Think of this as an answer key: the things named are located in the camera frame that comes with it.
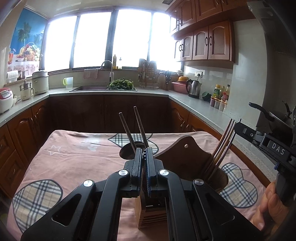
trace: paper towel roll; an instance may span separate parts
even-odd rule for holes
[[[7,72],[7,83],[15,82],[17,81],[17,78],[18,78],[17,70]]]

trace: human hand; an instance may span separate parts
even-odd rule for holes
[[[266,188],[260,206],[257,208],[254,216],[251,218],[251,223],[254,224],[260,231],[265,226],[263,213],[266,211],[269,212],[270,216],[275,222],[275,225],[271,230],[271,234],[273,234],[281,225],[289,212],[289,208],[283,205],[282,201],[279,199],[279,196],[276,194],[275,181],[271,182]]]

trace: electrical outlet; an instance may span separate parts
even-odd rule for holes
[[[202,71],[196,71],[195,73],[194,73],[194,76],[195,77],[199,77],[199,78],[202,78]]]

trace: silver bolt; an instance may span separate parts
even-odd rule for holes
[[[204,184],[204,181],[202,179],[195,179],[194,184],[197,186],[202,186]]]
[[[118,172],[118,174],[119,174],[120,176],[126,176],[126,175],[128,174],[128,171],[127,171],[127,170],[120,170],[120,171]]]
[[[90,187],[92,184],[93,184],[93,181],[92,180],[86,180],[86,181],[83,182],[83,185],[85,187]]]
[[[159,171],[159,174],[162,175],[162,176],[166,176],[166,175],[169,174],[169,172],[168,172],[168,170],[166,170],[166,169],[161,169],[161,170]]]

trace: countertop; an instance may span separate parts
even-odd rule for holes
[[[11,107],[10,110],[0,114],[0,127],[11,120],[13,117],[23,112],[27,108],[50,96],[65,96],[65,95],[142,95],[142,96],[164,96],[178,103],[192,114],[206,122],[219,133],[223,133],[227,127],[230,117],[223,114],[222,111],[210,107],[209,102],[201,99],[191,98],[186,94],[181,94],[175,91],[165,91],[161,89],[143,89],[137,88],[138,91],[76,91],[69,92],[69,89],[57,88],[50,89],[49,92],[37,95],[26,101],[18,101]],[[254,145],[236,135],[233,144],[240,149],[270,180],[276,178],[277,171],[274,170],[274,164]]]

